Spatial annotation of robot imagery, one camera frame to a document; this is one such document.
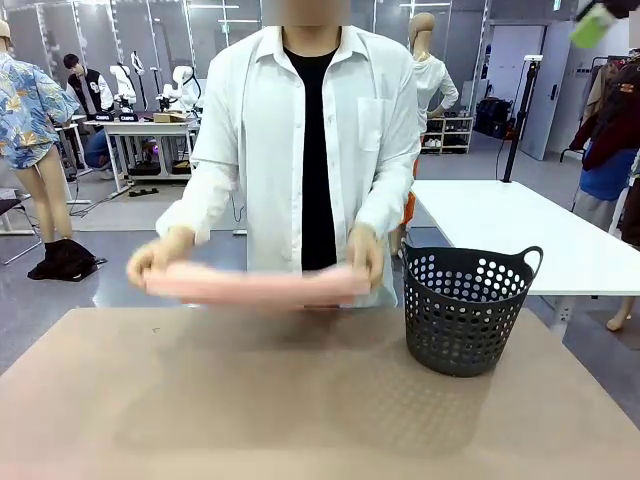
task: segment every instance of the white button-up shirt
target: white button-up shirt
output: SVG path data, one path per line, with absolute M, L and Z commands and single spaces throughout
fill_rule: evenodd
M 211 61 L 204 113 L 184 196 L 158 220 L 209 239 L 238 186 L 245 195 L 250 271 L 299 272 L 302 253 L 304 84 L 268 27 Z M 402 221 L 420 152 L 413 60 L 400 44 L 342 28 L 327 70 L 324 126 L 338 262 L 355 223 L 380 239 Z M 357 306 L 395 305 L 385 248 L 384 285 Z

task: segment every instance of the table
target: table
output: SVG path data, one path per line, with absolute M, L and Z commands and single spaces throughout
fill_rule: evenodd
M 184 137 L 186 138 L 187 151 L 189 157 L 191 157 L 191 134 L 197 131 L 199 128 L 198 121 L 196 119 L 180 122 L 180 123 L 156 123 L 145 122 L 142 119 L 139 122 L 120 122 L 118 120 L 113 122 L 98 122 L 90 121 L 85 122 L 85 125 L 104 127 L 105 132 L 109 138 L 113 137 L 116 141 L 116 149 L 118 156 L 121 159 L 122 168 L 125 175 L 128 173 L 128 160 L 125 155 L 125 148 L 127 152 L 133 152 L 133 144 L 135 143 L 137 151 L 142 151 L 141 138 L 155 137 L 156 144 L 158 146 L 158 159 L 160 163 L 160 175 L 135 175 L 131 176 L 137 180 L 188 180 L 190 175 L 174 175 L 167 171 L 165 163 L 165 153 L 163 148 L 162 139 L 164 137 Z M 109 146 L 109 156 L 111 157 L 111 165 L 113 171 L 117 172 L 117 164 L 113 152 L 111 142 L 107 142 Z M 122 192 L 125 188 L 121 187 L 118 176 L 115 175 L 116 190 Z
M 401 310 L 74 310 L 0 377 L 0 478 L 601 480 L 640 433 L 528 311 L 495 372 L 408 354 Z
M 453 247 L 508 254 L 541 247 L 529 293 L 560 297 L 562 334 L 577 296 L 640 296 L 639 252 L 524 185 L 427 180 L 413 192 Z

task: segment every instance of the shirt pocket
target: shirt pocket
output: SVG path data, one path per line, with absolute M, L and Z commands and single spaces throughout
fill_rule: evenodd
M 358 143 L 362 150 L 380 149 L 386 105 L 386 100 L 358 98 Z

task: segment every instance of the black clothing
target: black clothing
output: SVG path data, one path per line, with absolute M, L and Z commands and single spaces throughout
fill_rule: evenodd
M 302 174 L 302 270 L 337 263 L 336 236 L 329 190 L 322 84 L 335 51 L 321 57 L 301 57 L 285 49 L 306 92 L 304 164 Z
M 91 70 L 90 68 L 86 69 L 86 75 L 83 77 L 84 81 L 87 82 L 87 90 L 89 90 L 89 95 L 91 96 L 90 100 L 93 103 L 93 107 L 96 112 L 104 111 L 102 109 L 102 99 L 100 98 L 100 72 L 96 70 Z M 87 99 L 84 96 L 84 92 L 82 91 L 82 85 L 80 84 L 80 78 L 78 78 L 75 74 L 70 75 L 67 83 L 71 85 L 73 91 L 76 92 L 76 96 L 84 108 L 86 114 L 89 114 L 89 108 L 87 107 Z M 106 109 L 106 111 L 113 110 L 113 104 Z

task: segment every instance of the shoe rack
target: shoe rack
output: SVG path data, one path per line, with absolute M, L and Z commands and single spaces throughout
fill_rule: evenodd
M 432 118 L 427 122 L 422 153 L 431 155 L 469 153 L 472 133 L 472 117 Z

